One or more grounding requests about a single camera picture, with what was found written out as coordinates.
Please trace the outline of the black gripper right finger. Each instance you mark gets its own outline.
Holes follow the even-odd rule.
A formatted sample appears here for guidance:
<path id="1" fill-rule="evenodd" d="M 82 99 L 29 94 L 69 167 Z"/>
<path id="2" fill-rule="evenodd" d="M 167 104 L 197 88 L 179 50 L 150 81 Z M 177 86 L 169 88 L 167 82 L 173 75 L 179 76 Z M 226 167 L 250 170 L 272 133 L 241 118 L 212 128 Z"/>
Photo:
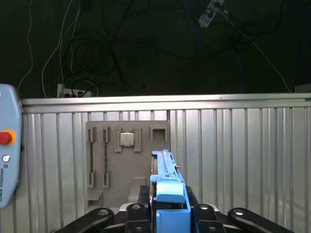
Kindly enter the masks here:
<path id="1" fill-rule="evenodd" d="M 227 214 L 212 204 L 200 203 L 192 189 L 186 187 L 191 207 L 192 233 L 290 233 L 280 226 L 248 209 L 237 207 Z"/>

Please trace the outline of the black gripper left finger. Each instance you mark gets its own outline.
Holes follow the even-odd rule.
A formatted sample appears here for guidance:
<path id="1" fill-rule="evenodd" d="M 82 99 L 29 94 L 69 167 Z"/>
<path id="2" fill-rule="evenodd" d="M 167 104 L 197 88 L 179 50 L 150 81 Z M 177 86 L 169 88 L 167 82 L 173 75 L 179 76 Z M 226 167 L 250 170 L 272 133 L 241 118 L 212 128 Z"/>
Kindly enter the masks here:
<path id="1" fill-rule="evenodd" d="M 109 208 L 96 208 L 74 220 L 58 233 L 150 233 L 149 187 L 140 186 L 137 203 L 125 204 L 116 214 Z"/>

